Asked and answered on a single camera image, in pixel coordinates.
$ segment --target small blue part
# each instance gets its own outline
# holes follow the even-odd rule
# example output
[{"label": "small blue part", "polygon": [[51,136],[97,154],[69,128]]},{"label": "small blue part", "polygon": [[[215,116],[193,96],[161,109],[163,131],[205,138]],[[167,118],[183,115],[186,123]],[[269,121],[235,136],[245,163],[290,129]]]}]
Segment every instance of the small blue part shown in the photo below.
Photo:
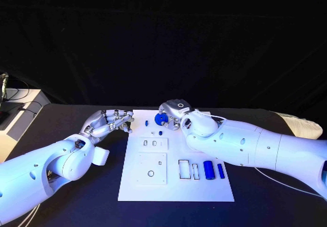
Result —
[{"label": "small blue part", "polygon": [[219,170],[220,179],[225,179],[222,164],[218,164],[218,170]]},{"label": "small blue part", "polygon": [[203,167],[205,167],[206,179],[213,180],[216,178],[215,171],[213,171],[213,162],[205,161]]},{"label": "small blue part", "polygon": [[157,115],[154,117],[154,121],[156,121],[157,125],[161,126],[161,122],[169,122],[167,114],[166,113],[161,113],[161,114],[157,113]]}]

